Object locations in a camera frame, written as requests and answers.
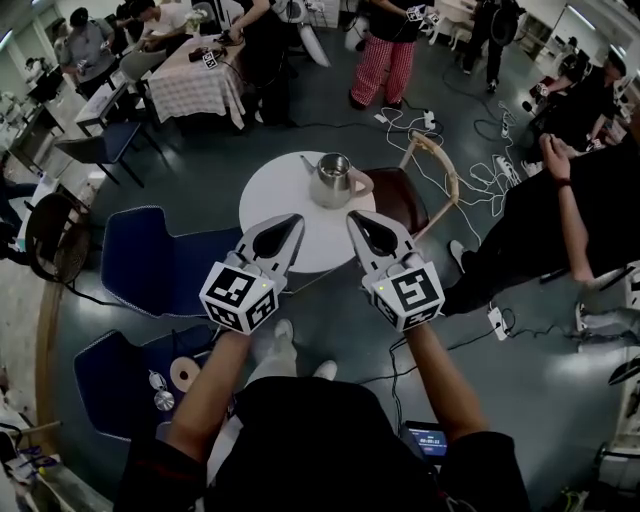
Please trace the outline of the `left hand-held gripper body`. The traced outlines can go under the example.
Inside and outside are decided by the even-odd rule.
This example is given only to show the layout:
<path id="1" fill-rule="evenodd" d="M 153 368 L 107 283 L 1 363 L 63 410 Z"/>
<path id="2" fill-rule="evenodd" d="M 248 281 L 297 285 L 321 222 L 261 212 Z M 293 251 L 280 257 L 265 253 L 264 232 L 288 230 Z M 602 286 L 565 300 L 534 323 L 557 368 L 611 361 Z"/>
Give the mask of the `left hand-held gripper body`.
<path id="1" fill-rule="evenodd" d="M 199 298 L 210 320 L 249 335 L 279 308 L 288 269 L 283 256 L 266 259 L 232 251 L 214 264 Z"/>

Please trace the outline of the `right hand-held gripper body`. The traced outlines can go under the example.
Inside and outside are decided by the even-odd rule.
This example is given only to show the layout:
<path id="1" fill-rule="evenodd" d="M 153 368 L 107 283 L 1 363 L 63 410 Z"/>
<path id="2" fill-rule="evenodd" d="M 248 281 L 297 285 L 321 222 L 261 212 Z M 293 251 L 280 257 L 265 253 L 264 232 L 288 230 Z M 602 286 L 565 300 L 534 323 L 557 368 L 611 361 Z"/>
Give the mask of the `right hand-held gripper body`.
<path id="1" fill-rule="evenodd" d="M 434 263 L 417 249 L 384 271 L 366 273 L 362 284 L 372 306 L 397 332 L 431 321 L 445 302 Z"/>

